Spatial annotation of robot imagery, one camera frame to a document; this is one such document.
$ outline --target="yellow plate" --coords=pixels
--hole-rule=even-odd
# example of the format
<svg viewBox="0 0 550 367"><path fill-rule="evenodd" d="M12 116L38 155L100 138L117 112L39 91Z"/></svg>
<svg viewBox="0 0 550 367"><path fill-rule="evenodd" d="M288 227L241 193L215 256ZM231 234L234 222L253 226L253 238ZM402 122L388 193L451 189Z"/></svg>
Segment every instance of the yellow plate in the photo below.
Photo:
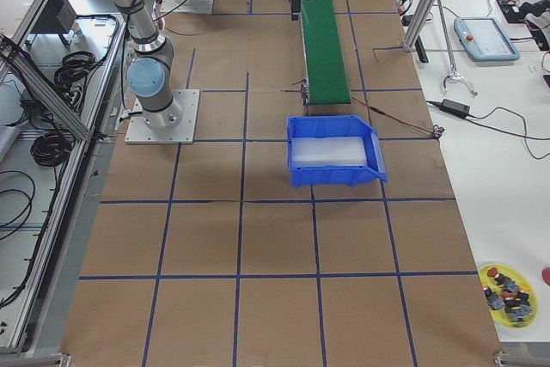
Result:
<svg viewBox="0 0 550 367"><path fill-rule="evenodd" d="M491 290L493 292L496 292L499 295L502 293L502 289L497 285L497 282L493 278L487 276L487 271L489 271L494 266L498 268L499 273L505 275L506 277L510 277L514 281L516 281L517 285L529 289L529 303L531 304L531 309L533 309L533 312L531 313L531 315L527 317L526 321L510 322L508 321L508 318L506 318L506 313L504 312L504 309L499 309L499 310L492 309L491 310L492 320L506 327L521 328L521 327L528 326L535 319L537 309L538 309L535 292L533 291L533 288L531 288L531 284L527 281L527 279L523 277L522 274L520 274L513 268L510 268L509 266L505 266L504 264L490 264L488 266L484 266L483 268L480 269L481 283L487 284L489 287L491 287Z"/></svg>

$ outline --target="blue and white device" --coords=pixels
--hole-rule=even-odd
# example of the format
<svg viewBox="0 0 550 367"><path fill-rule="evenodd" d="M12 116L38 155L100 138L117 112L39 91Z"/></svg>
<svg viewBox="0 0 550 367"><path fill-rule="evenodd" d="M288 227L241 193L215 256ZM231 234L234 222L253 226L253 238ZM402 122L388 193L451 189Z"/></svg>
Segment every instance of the blue and white device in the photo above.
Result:
<svg viewBox="0 0 550 367"><path fill-rule="evenodd" d="M457 17L455 32L475 62L518 60L520 54L492 17Z"/></svg>

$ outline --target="green conveyor belt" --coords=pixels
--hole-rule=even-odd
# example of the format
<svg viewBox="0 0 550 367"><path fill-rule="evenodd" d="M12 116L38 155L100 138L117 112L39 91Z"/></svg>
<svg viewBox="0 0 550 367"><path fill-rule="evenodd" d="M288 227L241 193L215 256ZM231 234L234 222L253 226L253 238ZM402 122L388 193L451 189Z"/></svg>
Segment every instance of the green conveyor belt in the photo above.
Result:
<svg viewBox="0 0 550 367"><path fill-rule="evenodd" d="M309 104L350 103L333 0L302 0L302 29L309 80Z"/></svg>

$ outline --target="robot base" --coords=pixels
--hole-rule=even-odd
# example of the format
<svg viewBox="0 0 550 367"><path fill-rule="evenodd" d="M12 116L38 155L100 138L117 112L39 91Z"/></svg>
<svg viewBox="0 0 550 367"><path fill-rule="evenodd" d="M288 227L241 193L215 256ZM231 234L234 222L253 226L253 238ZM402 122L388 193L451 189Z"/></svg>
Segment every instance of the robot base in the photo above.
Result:
<svg viewBox="0 0 550 367"><path fill-rule="evenodd" d="M167 13L173 8L176 8L181 1L178 0L162 0L161 13ZM197 14L197 15L211 15L214 8L214 0L188 0L182 4L174 12Z"/></svg>
<svg viewBox="0 0 550 367"><path fill-rule="evenodd" d="M183 108L181 122L170 128L154 129L145 124L141 116L130 119L125 141L127 144L192 144L197 124L197 111L199 110L200 91L198 89L175 89L176 99ZM141 111L138 100L133 111Z"/></svg>

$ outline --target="blue bin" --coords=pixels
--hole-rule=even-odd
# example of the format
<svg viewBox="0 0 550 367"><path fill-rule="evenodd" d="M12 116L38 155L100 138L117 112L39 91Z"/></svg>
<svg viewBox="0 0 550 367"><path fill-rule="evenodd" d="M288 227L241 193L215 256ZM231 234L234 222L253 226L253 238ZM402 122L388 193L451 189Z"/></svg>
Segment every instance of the blue bin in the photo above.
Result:
<svg viewBox="0 0 550 367"><path fill-rule="evenodd" d="M292 138L361 137L366 166L296 167L292 161ZM388 181L376 130L355 115L296 116L287 119L288 163L292 185L347 184L354 187L372 180Z"/></svg>

